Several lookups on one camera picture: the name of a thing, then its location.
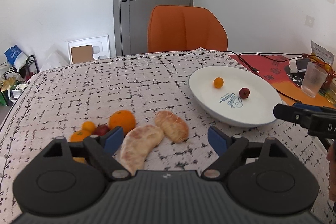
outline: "glass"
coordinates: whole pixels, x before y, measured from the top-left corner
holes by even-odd
[[[327,93],[325,94],[325,97],[330,103],[336,106],[336,78],[332,80],[330,87]]]
[[[316,63],[309,62],[304,75],[301,90],[310,97],[315,98],[328,73]]]

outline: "blue logo on plate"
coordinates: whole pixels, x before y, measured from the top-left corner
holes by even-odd
[[[234,93],[231,93],[231,94],[226,93],[223,97],[221,97],[220,103],[225,102],[225,101],[231,108],[243,107],[243,100],[239,96],[236,96]]]

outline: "plate rim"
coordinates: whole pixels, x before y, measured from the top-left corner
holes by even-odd
[[[229,69],[239,69],[239,68],[230,67],[230,66],[228,66],[228,65],[210,65],[210,66],[203,66],[203,67],[201,67],[201,68],[198,68],[198,69],[194,70],[194,71],[189,75],[189,77],[188,77],[188,86],[189,86],[189,88],[190,88],[190,90],[191,90],[191,92],[192,92],[194,98],[196,99],[196,101],[197,101],[201,106],[204,105],[204,104],[199,100],[199,98],[196,97],[195,93],[193,92],[192,88],[190,87],[190,77],[191,77],[196,71],[201,70],[201,69],[206,68],[206,67],[225,67],[225,68],[229,68]],[[266,81],[265,79],[263,79],[262,77],[256,75],[255,73],[252,73],[252,72],[249,71],[249,70],[243,70],[243,69],[239,69],[239,70],[242,70],[242,71],[251,73],[251,74],[254,75],[255,77],[260,78],[261,80],[263,80],[264,82],[266,82],[268,85],[270,85],[270,86],[275,90],[275,92],[276,92],[277,95],[278,95],[278,98],[279,98],[279,104],[282,104],[282,99],[281,99],[279,93],[276,91],[276,89],[275,89],[269,82],[267,82],[267,81]],[[206,107],[206,108],[208,108],[210,111],[216,113],[216,115],[218,115],[218,116],[220,116],[220,117],[223,117],[225,120],[233,121],[235,124],[238,124],[238,123],[241,124],[240,126],[237,126],[237,127],[246,127],[246,128],[249,127],[249,128],[255,128],[255,127],[258,127],[258,126],[264,126],[264,125],[270,124],[270,123],[274,122],[275,120],[277,120],[277,119],[274,117],[274,120],[272,120],[272,121],[270,121],[270,122],[267,122],[267,123],[260,123],[260,124],[251,124],[251,123],[245,123],[245,122],[242,123],[242,122],[237,121],[237,120],[235,120],[235,119],[231,119],[231,118],[224,117],[222,114],[219,114],[217,111],[211,109],[210,107],[208,107],[208,106],[206,106],[206,105],[204,105],[204,107]]]

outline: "brown cardboard piece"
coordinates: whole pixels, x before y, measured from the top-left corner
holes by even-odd
[[[92,45],[71,48],[71,56],[73,64],[95,60]]]

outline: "plate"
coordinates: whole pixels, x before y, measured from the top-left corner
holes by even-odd
[[[215,78],[224,85],[213,86]],[[194,71],[189,87],[197,102],[216,119],[232,126],[251,128],[275,121],[273,107],[282,104],[278,92],[264,79],[239,68],[209,66]],[[243,100],[239,90],[248,88],[250,95]]]

